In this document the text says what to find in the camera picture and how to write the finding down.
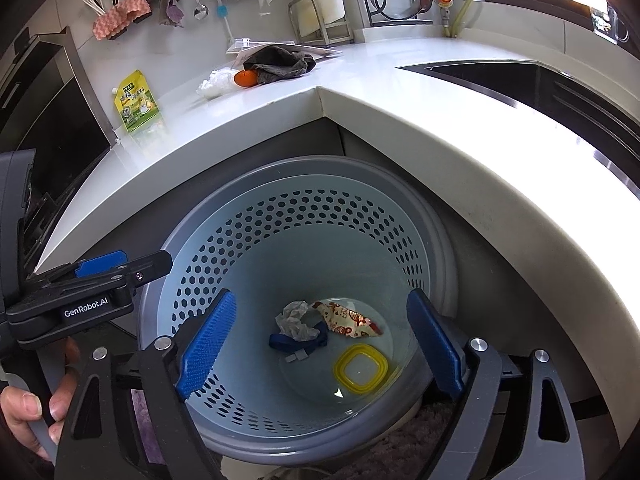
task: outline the plastic container lid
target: plastic container lid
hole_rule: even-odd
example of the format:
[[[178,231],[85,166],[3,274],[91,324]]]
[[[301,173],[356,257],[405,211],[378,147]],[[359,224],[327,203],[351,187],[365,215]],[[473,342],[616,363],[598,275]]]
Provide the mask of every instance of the plastic container lid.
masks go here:
[[[349,347],[335,362],[334,376],[350,392],[368,394],[386,377],[389,364],[373,346],[358,343]]]

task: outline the gray cloth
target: gray cloth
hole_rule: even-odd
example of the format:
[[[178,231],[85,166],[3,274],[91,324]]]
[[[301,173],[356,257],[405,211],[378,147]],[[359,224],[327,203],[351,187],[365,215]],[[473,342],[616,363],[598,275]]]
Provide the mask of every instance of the gray cloth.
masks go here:
[[[311,72],[316,61],[310,54],[289,52],[280,46],[268,45],[249,56],[242,66],[245,70],[257,70],[258,83],[264,85]]]
[[[454,407],[452,402],[423,406],[412,420],[325,480],[418,478],[446,430]]]
[[[160,25],[181,27],[184,13],[176,5],[177,0],[160,0]]]

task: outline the spoon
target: spoon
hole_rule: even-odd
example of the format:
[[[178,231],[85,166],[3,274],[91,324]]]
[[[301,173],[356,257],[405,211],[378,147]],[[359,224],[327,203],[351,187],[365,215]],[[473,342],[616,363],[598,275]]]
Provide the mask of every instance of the spoon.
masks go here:
[[[200,0],[196,0],[196,8],[193,9],[193,15],[196,20],[206,18],[209,13],[209,7],[200,3]]]

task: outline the purple cloth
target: purple cloth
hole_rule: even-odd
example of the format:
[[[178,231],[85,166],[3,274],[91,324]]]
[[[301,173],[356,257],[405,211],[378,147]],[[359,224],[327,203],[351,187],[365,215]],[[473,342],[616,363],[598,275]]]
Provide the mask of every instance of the purple cloth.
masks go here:
[[[138,423],[140,439],[142,440],[142,446],[145,448],[147,461],[151,464],[164,464],[164,457],[151,424],[149,409],[146,406],[145,393],[142,390],[132,390],[131,400],[133,401],[133,411],[136,413],[136,422]]]
[[[176,5],[177,0],[160,0],[160,25],[181,27],[184,13]]]

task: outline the perforated basket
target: perforated basket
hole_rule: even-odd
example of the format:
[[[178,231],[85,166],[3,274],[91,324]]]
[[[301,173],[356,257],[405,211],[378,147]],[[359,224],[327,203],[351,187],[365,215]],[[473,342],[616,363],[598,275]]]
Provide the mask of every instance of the perforated basket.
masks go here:
[[[140,345],[174,334],[220,288],[236,295],[236,324],[188,405],[206,445],[238,460],[316,462],[385,431],[431,380],[407,294],[419,286],[455,313],[455,263],[435,212],[392,174],[346,157],[252,171],[201,202],[164,248],[174,268],[143,293]],[[275,316],[295,300],[334,300],[369,316],[383,332],[366,340],[388,359],[383,385],[357,396],[334,378],[336,359],[360,340],[331,333],[293,363],[269,348]]]

